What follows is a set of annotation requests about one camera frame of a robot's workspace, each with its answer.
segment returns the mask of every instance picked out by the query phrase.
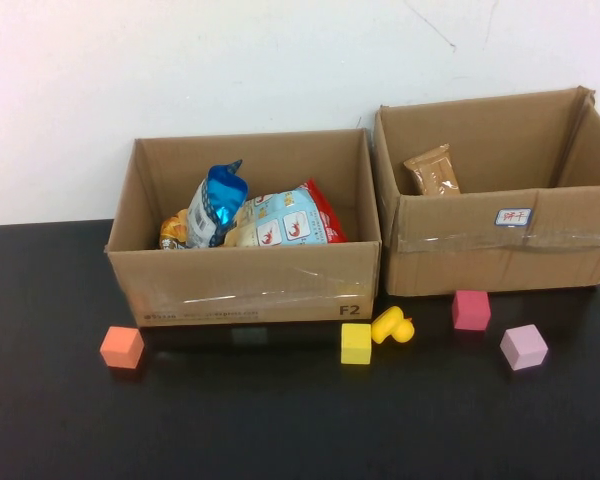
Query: white wall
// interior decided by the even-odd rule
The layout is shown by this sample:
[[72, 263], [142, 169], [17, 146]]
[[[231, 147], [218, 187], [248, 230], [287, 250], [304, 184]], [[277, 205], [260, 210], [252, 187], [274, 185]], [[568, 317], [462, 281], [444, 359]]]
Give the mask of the white wall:
[[0, 224], [112, 217], [136, 137], [578, 84], [600, 0], [2, 0]]

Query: pink cube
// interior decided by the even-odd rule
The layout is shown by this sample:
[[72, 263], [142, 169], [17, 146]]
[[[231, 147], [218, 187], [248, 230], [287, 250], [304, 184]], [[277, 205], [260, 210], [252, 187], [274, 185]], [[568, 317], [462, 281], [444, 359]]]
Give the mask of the pink cube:
[[453, 300], [453, 326], [458, 330], [486, 330], [491, 318], [487, 292], [458, 290]]
[[143, 349], [137, 328], [109, 327], [100, 353], [109, 367], [136, 368]]
[[535, 325], [507, 330], [500, 348], [513, 370], [540, 365], [549, 350]]

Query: orange cube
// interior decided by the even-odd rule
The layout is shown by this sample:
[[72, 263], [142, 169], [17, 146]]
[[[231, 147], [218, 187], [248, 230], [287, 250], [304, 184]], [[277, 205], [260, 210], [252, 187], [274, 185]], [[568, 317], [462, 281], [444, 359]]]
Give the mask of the orange cube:
[[136, 368], [143, 349], [144, 342], [137, 328], [109, 327], [100, 353], [109, 367]]

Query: yellow cube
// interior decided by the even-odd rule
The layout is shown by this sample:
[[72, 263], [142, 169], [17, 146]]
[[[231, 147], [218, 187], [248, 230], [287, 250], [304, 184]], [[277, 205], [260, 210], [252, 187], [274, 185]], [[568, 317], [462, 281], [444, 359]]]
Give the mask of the yellow cube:
[[369, 365], [371, 363], [371, 325], [342, 324], [342, 356], [340, 363]]

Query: toy block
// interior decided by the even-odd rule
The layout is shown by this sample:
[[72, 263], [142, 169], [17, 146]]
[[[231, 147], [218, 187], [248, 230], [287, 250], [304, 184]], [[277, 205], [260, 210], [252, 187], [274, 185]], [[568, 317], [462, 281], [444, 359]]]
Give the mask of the toy block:
[[504, 332], [500, 349], [513, 370], [540, 365], [549, 350], [535, 325]]
[[342, 324], [342, 354], [340, 363], [369, 365], [371, 363], [371, 325]]
[[100, 353], [109, 367], [136, 368], [144, 342], [137, 328], [109, 327]]
[[391, 335], [396, 342], [406, 343], [413, 338], [415, 329], [410, 318], [404, 318], [400, 307], [391, 307], [371, 324], [371, 338], [380, 344]]
[[458, 290], [453, 299], [453, 326], [457, 330], [486, 330], [491, 318], [487, 292]]

